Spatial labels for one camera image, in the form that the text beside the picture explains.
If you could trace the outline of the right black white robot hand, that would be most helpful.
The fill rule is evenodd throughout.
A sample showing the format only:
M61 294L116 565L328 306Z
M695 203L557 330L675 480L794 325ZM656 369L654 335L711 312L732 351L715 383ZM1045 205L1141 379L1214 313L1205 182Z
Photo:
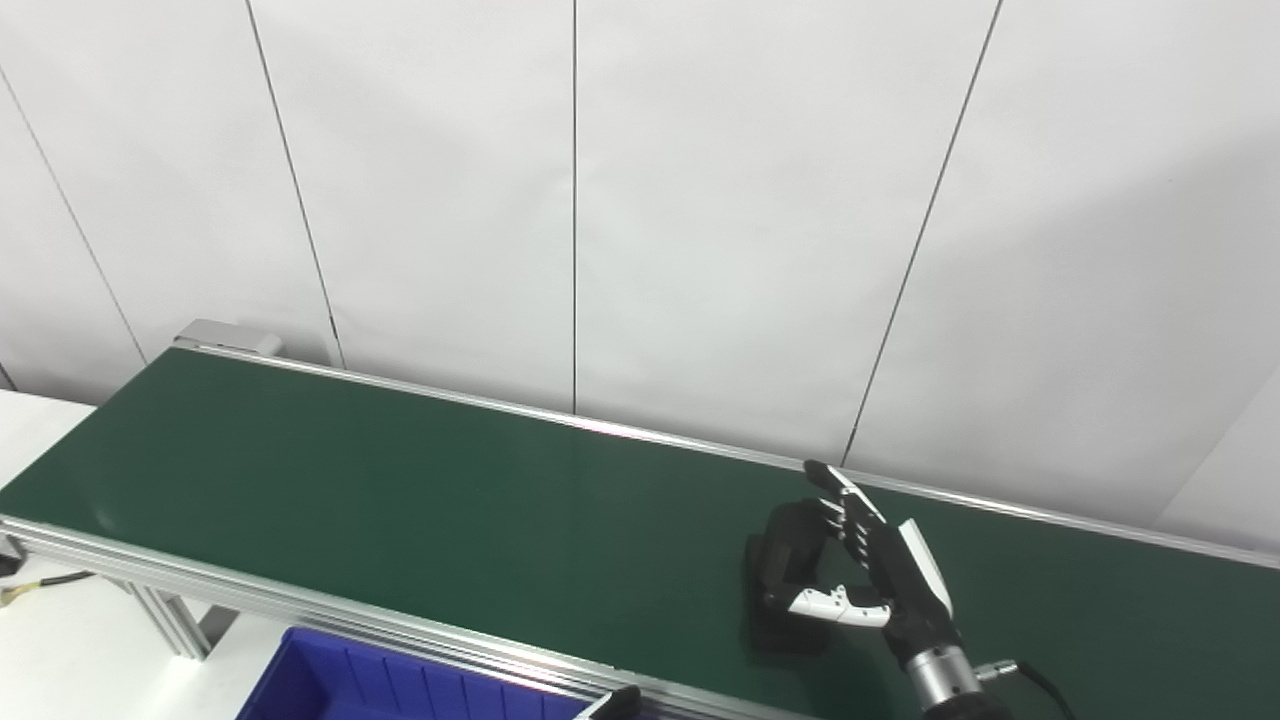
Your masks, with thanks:
M763 609L809 625L879 630L900 666L922 652L959 647L948 591L914 520L891 524L860 486L827 462L809 459L803 470L823 496L771 514L751 568ZM867 573L868 585L818 584L831 539Z

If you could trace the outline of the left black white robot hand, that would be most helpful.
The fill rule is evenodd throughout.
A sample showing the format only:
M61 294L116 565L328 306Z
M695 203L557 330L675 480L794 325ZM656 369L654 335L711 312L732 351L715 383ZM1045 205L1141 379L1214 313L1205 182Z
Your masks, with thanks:
M632 720L643 710L643 693L636 685L625 685L588 703L573 720Z

